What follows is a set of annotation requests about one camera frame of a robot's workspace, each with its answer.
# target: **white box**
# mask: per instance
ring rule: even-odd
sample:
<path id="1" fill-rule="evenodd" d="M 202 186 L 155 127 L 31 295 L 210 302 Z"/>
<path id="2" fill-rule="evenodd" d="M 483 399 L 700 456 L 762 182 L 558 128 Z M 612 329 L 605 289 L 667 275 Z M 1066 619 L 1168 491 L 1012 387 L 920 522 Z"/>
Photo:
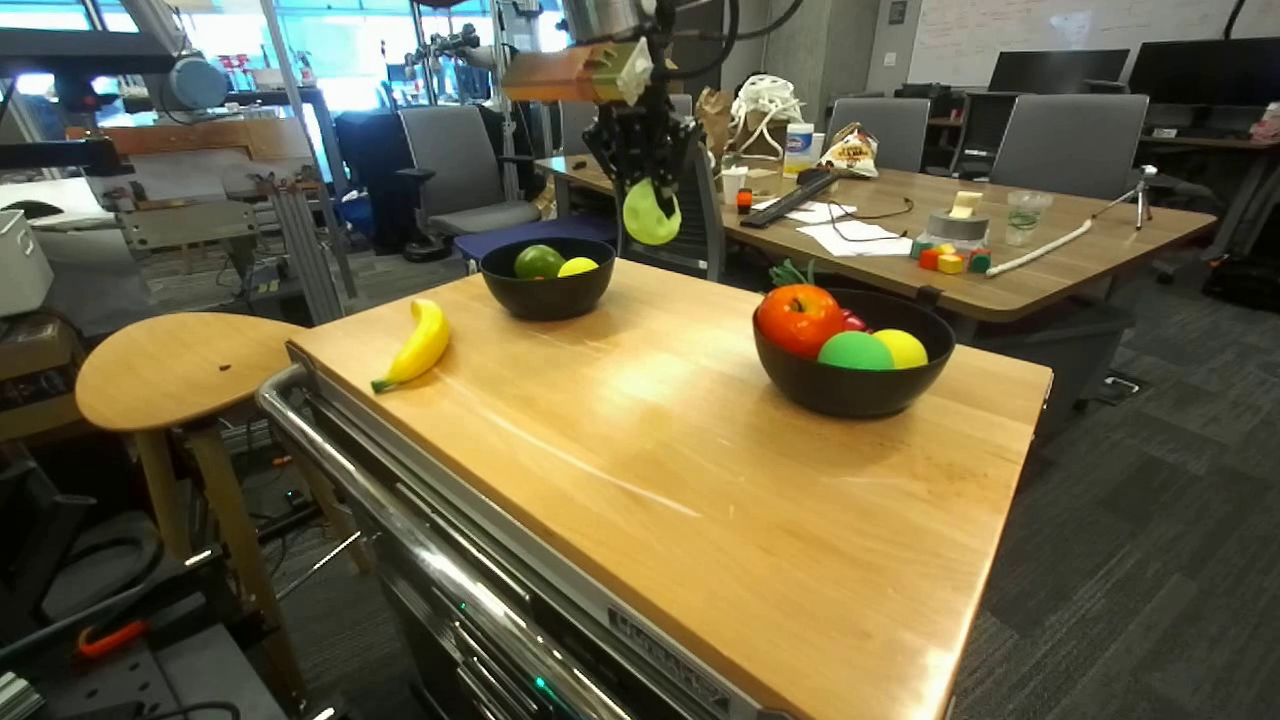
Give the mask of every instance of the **white box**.
<path id="1" fill-rule="evenodd" d="M 0 318 L 44 305 L 54 270 L 22 210 L 0 210 Z"/>

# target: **white cable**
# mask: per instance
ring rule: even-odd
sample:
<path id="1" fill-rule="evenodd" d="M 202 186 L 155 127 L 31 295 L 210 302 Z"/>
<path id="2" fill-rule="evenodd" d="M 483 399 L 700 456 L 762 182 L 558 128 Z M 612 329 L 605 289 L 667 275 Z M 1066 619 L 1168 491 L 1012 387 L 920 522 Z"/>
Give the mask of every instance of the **white cable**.
<path id="1" fill-rule="evenodd" d="M 1036 260 L 1038 258 L 1043 258 L 1044 255 L 1048 255 L 1050 252 L 1057 250 L 1059 247 L 1062 247 L 1068 242 L 1071 242 L 1073 240 L 1075 240 L 1075 238 L 1080 237 L 1082 234 L 1089 232 L 1091 229 L 1093 229 L 1093 218 L 1089 218 L 1088 220 L 1084 220 L 1084 224 L 1080 225 L 1079 228 L 1076 228 L 1075 232 L 1073 232 L 1070 234 L 1064 234 L 1062 237 L 1055 240 L 1053 242 L 1046 245 L 1044 247 L 1041 247 L 1039 250 L 1033 250 L 1033 251 L 1028 252 L 1027 255 L 1023 255 L 1021 258 L 1019 258 L 1016 260 L 1010 260 L 1007 263 L 1004 263 L 1004 264 L 996 265 L 995 268 L 991 268 L 989 270 L 987 270 L 987 277 L 988 278 L 993 278 L 993 277 L 996 277 L 996 275 L 998 275 L 1001 273 L 1007 273 L 1009 270 L 1014 270 L 1014 269 L 1021 268 L 1027 263 L 1030 263 L 1032 260 Z"/>
<path id="2" fill-rule="evenodd" d="M 733 104 L 730 105 L 728 113 L 731 117 L 730 129 L 732 137 L 737 137 L 742 127 L 746 124 L 746 118 L 751 113 L 764 113 L 764 119 L 760 120 L 759 127 L 751 133 L 751 137 L 739 145 L 739 147 L 750 147 L 755 142 L 760 133 L 764 133 L 764 140 L 778 151 L 778 158 L 782 158 L 785 151 L 782 146 L 773 140 L 767 131 L 769 127 L 769 120 L 774 118 L 787 120 L 788 123 L 804 122 L 800 115 L 800 106 L 803 102 L 796 99 L 796 86 L 790 82 L 777 77 L 777 76 L 754 76 L 742 83 L 742 90 L 733 99 Z M 777 160 L 778 158 L 764 158 L 764 156 L 750 156 L 762 160 Z"/>

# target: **white cup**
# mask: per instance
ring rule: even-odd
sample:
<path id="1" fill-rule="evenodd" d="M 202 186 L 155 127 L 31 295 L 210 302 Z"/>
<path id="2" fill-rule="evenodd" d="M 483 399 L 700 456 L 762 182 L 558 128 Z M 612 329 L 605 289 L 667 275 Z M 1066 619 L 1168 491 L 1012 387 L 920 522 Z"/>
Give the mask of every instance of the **white cup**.
<path id="1" fill-rule="evenodd" d="M 728 168 L 721 173 L 721 182 L 724 186 L 724 204 L 736 205 L 737 193 L 746 184 L 746 167 Z"/>

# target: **plastic cup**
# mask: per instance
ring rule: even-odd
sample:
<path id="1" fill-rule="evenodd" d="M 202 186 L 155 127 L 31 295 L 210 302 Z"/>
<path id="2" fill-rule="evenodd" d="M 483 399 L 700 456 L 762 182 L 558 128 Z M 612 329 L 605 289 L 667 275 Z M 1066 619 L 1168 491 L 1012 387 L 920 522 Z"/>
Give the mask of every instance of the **plastic cup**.
<path id="1" fill-rule="evenodd" d="M 733 205 L 737 202 L 737 193 L 746 184 L 746 170 L 745 167 L 726 168 L 721 173 L 721 182 L 724 184 L 724 204 Z"/>
<path id="2" fill-rule="evenodd" d="M 1036 228 L 1039 227 L 1044 210 L 1053 204 L 1053 196 L 1030 190 L 1015 190 L 1009 193 L 1009 232 L 1005 242 L 1012 246 L 1025 245 Z"/>

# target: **butcher block countertop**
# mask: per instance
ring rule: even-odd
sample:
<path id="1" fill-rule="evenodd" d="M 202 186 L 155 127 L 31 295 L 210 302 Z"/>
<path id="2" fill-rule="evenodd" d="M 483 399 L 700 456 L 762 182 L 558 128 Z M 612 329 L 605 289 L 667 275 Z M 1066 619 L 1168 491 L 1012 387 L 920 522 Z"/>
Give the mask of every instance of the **butcher block countertop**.
<path id="1" fill-rule="evenodd" d="M 833 420 L 769 383 L 749 292 L 620 260 L 575 320 L 516 320 L 479 275 L 421 297 L 451 346 L 393 392 L 369 382 L 408 299 L 293 342 L 767 707 L 941 716 L 1047 368 L 959 347 L 906 411 Z"/>

